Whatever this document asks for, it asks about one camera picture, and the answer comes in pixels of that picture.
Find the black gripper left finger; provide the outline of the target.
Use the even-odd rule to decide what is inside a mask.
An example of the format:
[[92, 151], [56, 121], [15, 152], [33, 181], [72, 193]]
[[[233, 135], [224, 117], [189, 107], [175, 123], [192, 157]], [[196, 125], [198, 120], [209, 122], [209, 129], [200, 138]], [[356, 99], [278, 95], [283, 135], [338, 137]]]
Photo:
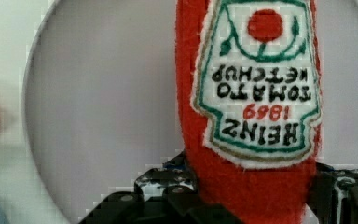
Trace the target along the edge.
[[103, 199], [79, 224], [242, 224], [219, 203], [199, 196], [198, 179], [180, 153], [151, 168], [134, 182], [134, 190]]

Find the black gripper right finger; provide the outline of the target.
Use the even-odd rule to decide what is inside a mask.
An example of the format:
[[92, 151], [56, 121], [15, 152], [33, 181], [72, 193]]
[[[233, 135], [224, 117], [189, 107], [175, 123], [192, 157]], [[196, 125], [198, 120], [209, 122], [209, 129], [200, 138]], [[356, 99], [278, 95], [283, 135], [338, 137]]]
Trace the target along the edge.
[[358, 169], [316, 163], [307, 206], [319, 224], [358, 224]]

